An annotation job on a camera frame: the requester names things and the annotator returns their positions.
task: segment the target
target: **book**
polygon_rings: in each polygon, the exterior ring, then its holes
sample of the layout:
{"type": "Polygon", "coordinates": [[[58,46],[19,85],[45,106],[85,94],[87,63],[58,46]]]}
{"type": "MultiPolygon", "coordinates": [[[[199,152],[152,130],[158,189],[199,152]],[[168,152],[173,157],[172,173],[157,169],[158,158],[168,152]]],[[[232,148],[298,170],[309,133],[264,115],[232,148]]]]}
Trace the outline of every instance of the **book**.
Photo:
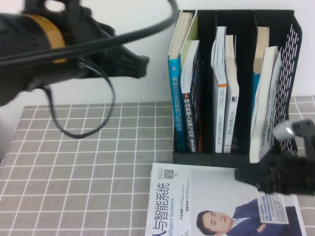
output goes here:
{"type": "Polygon", "coordinates": [[[259,77],[261,73],[262,58],[264,55],[265,48],[269,47],[269,27],[257,27],[257,45],[255,52],[255,59],[253,65],[253,76],[252,76],[252,112],[254,109],[255,96],[258,87],[259,77]]]}
{"type": "Polygon", "coordinates": [[[295,195],[265,194],[234,169],[153,163],[145,236],[306,236],[295,195]]]}
{"type": "Polygon", "coordinates": [[[251,123],[251,146],[250,146],[250,162],[257,163],[266,154],[265,135],[270,137],[271,134],[266,134],[266,125],[270,123],[271,118],[267,117],[272,114],[268,112],[269,102],[275,98],[271,98],[270,94],[276,95],[275,83],[279,77],[281,58],[279,57],[277,47],[269,47],[264,51],[262,69],[258,82],[256,98],[254,102],[254,111],[252,114],[251,123]]]}
{"type": "Polygon", "coordinates": [[[190,152],[198,152],[200,129],[200,57],[199,40],[191,42],[181,73],[181,89],[190,152]]]}
{"type": "Polygon", "coordinates": [[[273,135],[273,129],[275,126],[276,117],[276,96],[279,82],[279,75],[281,71],[281,50],[275,54],[276,62],[274,65],[270,89],[268,94],[267,115],[264,124],[264,132],[262,134],[262,143],[260,148],[260,156],[264,156],[275,143],[275,137],[273,135]]]}
{"type": "Polygon", "coordinates": [[[168,71],[174,113],[176,145],[178,151],[186,150],[186,136],[184,128],[184,107],[180,88],[181,69],[192,40],[198,36],[197,11],[181,11],[175,26],[172,43],[168,54],[168,71]]]}
{"type": "Polygon", "coordinates": [[[230,153],[234,123],[237,111],[238,97],[240,89],[237,82],[237,69],[234,55],[233,36],[225,37],[225,64],[226,64],[226,103],[225,103],[225,118],[223,129],[223,152],[230,153]]]}
{"type": "Polygon", "coordinates": [[[226,96],[225,74],[225,31],[226,27],[217,27],[216,39],[211,51],[211,66],[213,68],[213,110],[215,152],[222,153],[224,110],[226,96]]]}

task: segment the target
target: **black cable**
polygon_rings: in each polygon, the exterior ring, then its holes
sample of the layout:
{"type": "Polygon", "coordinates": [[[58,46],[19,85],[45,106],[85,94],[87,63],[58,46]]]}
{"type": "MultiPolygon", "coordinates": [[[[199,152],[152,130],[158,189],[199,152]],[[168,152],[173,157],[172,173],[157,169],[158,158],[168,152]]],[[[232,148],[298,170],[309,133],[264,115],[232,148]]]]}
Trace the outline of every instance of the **black cable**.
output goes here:
{"type": "Polygon", "coordinates": [[[104,72],[104,70],[102,70],[102,68],[100,68],[98,65],[96,65],[94,62],[92,62],[91,60],[80,60],[80,64],[85,66],[86,68],[88,68],[89,70],[92,70],[93,72],[97,73],[99,76],[103,77],[105,79],[105,81],[108,83],[112,93],[113,93],[113,97],[112,97],[112,103],[111,103],[111,107],[109,109],[107,118],[103,121],[103,123],[96,129],[84,133],[84,134],[72,134],[68,131],[66,131],[64,128],[62,128],[60,126],[60,124],[57,121],[56,118],[56,114],[55,114],[55,110],[54,110],[54,101],[53,101],[53,97],[52,97],[52,93],[50,90],[50,87],[46,84],[41,84],[38,89],[42,89],[44,90],[44,92],[46,93],[48,100],[49,100],[49,106],[50,106],[50,110],[51,110],[51,115],[52,118],[57,126],[57,128],[59,130],[61,130],[65,135],[74,138],[74,139],[82,139],[85,138],[89,135],[92,135],[96,132],[98,132],[101,128],[103,128],[109,121],[109,118],[112,116],[113,110],[114,110],[114,105],[115,105],[115,100],[116,100],[116,95],[115,95],[115,91],[112,85],[112,82],[109,80],[109,78],[107,77],[106,73],[104,72]]]}
{"type": "Polygon", "coordinates": [[[172,7],[172,14],[166,20],[134,32],[125,33],[107,39],[98,39],[87,43],[71,45],[65,48],[44,50],[39,52],[23,53],[19,55],[0,58],[0,69],[16,68],[17,66],[32,66],[52,62],[62,58],[76,58],[96,53],[105,48],[129,43],[152,34],[158,33],[171,26],[178,15],[178,7],[175,0],[167,0],[172,7]]]}

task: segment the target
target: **blue book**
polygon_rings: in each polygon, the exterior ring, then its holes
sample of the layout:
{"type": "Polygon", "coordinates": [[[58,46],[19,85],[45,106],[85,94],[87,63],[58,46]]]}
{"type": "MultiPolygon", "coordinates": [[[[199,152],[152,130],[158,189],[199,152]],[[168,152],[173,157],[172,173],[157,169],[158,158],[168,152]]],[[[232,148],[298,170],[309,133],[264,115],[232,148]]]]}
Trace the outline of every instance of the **blue book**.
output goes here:
{"type": "Polygon", "coordinates": [[[254,104],[255,104],[255,97],[258,88],[260,73],[256,74],[255,72],[252,73],[252,113],[254,111],[254,104]]]}
{"type": "Polygon", "coordinates": [[[168,60],[168,71],[171,84],[171,94],[173,102],[174,125],[176,131],[176,144],[178,151],[186,150],[186,138],[184,130],[184,107],[182,91],[180,86],[181,59],[168,60]]]}
{"type": "Polygon", "coordinates": [[[181,11],[176,23],[170,51],[168,54],[168,72],[178,151],[186,151],[186,135],[184,123],[184,105],[181,91],[181,72],[190,44],[198,36],[197,11],[181,11]]]}
{"type": "Polygon", "coordinates": [[[260,78],[261,65],[264,50],[269,47],[269,28],[257,27],[257,44],[252,74],[252,113],[254,111],[255,98],[260,78]]]}

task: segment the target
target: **magazine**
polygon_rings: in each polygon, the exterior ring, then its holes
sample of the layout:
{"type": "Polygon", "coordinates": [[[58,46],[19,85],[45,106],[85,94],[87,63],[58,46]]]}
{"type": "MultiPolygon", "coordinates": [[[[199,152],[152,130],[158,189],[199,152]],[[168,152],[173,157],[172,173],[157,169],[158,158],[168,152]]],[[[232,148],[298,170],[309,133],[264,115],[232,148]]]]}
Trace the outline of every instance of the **magazine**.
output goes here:
{"type": "Polygon", "coordinates": [[[295,195],[265,194],[234,170],[154,163],[146,236],[306,236],[295,195]]]}

